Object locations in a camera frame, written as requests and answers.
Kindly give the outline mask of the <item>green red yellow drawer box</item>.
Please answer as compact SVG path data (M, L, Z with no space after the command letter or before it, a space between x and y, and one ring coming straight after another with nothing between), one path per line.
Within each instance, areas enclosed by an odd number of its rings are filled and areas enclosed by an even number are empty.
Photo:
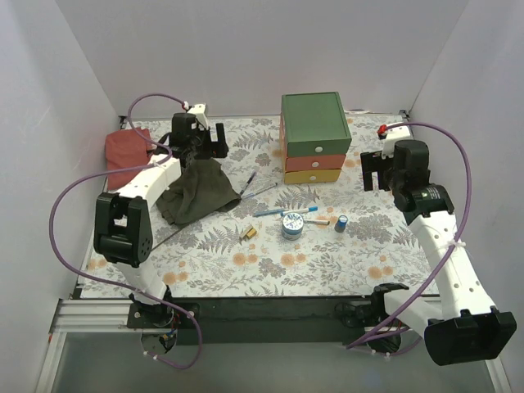
M284 94L279 139L282 171L342 169L351 133L338 92Z

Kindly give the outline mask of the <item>blue white round tin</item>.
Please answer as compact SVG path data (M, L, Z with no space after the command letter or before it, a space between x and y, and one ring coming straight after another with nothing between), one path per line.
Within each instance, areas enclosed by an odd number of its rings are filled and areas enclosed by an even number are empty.
M300 238L303 228L304 219L299 213L287 213L282 218L282 236L290 241Z

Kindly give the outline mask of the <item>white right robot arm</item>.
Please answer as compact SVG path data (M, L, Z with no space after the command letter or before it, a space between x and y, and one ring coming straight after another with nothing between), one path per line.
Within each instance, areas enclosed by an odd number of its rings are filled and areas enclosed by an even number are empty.
M498 310L481 285L460 240L446 189L430 181L425 142L401 140L392 152L361 154L364 189L390 191L431 266L440 307L404 284L376 286L370 314L380 325L399 319L423 340L438 365L495 359L517 330L509 311Z

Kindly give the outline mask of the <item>yellow bottom drawer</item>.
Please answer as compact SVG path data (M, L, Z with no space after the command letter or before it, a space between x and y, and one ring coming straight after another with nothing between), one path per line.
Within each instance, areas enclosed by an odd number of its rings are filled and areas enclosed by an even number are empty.
M339 179L341 169L315 169L290 171L284 174L285 184L334 183Z

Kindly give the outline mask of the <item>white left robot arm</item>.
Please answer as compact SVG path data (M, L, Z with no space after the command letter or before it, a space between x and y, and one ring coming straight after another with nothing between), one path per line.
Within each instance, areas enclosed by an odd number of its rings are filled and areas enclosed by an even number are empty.
M203 111L193 107L172 118L171 132L160 141L173 152L159 148L150 169L138 173L114 193L104 192L96 202L94 250L124 275L133 290L130 296L141 316L163 328L174 319L169 288L148 259L153 246L150 210L187 163L196 159L224 158L228 154L224 125L210 130Z

